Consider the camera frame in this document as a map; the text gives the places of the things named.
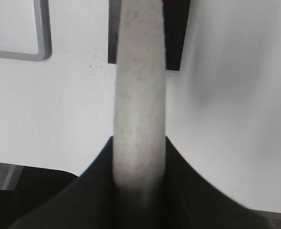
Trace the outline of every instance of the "speckled white surface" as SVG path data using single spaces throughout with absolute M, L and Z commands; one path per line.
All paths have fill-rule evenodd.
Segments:
M 151 190 L 165 168 L 165 47 L 161 0 L 122 0 L 114 125 L 117 185 Z
M 0 59 L 0 162 L 80 174 L 113 135 L 108 1 L 50 0 L 53 55 Z M 281 212 L 281 0 L 194 0 L 166 134 L 208 181 Z

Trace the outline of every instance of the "white cylindrical object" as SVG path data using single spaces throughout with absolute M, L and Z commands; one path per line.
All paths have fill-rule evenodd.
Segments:
M 145 206 L 165 170 L 161 0 L 122 0 L 117 65 L 114 179 Z

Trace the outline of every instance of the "black panel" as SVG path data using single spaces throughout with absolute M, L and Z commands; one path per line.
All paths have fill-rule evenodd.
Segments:
M 116 63 L 120 0 L 109 0 L 108 63 Z M 164 0 L 166 68 L 180 70 L 191 0 Z

